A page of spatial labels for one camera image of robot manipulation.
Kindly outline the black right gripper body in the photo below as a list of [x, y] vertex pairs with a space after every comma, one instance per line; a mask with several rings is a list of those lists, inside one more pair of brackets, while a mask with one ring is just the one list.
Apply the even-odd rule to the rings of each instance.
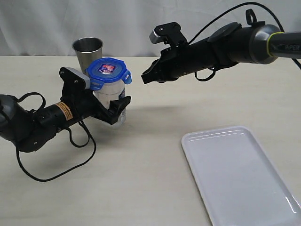
[[207, 44], [193, 44], [182, 49], [161, 51], [158, 63], [160, 81], [174, 81], [184, 75], [216, 64], [216, 54]]

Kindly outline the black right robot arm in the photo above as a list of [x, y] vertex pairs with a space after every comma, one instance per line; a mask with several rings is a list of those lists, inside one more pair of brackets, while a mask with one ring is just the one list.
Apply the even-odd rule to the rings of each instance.
[[271, 24], [256, 22], [242, 27], [237, 22], [227, 24], [211, 36], [189, 44], [177, 22], [156, 26], [149, 38], [153, 44], [169, 47], [160, 52], [160, 58], [142, 73], [142, 81], [164, 83], [209, 69], [208, 81], [221, 69], [239, 63], [270, 64], [277, 58], [301, 57], [301, 33], [282, 32]]

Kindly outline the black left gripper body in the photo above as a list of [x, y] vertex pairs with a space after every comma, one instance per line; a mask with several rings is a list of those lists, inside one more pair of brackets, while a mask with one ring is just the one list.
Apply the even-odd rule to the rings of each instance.
[[60, 100], [71, 110], [73, 118], [67, 120], [64, 125], [73, 125], [87, 117], [93, 117], [100, 120], [98, 102], [92, 90], [85, 89], [77, 94], [72, 93], [68, 87], [63, 87]]

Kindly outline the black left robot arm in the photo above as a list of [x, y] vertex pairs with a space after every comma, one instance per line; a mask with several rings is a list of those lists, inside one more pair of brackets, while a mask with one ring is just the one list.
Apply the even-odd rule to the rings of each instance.
[[0, 96], [0, 136], [24, 153], [39, 150], [58, 132], [87, 117], [113, 125], [131, 101], [131, 97], [126, 96], [110, 101], [109, 108], [105, 108], [89, 89], [72, 92], [64, 88], [60, 102], [46, 106], [43, 100], [37, 110], [28, 111], [19, 103], [31, 95], [25, 94], [20, 99], [12, 95]]

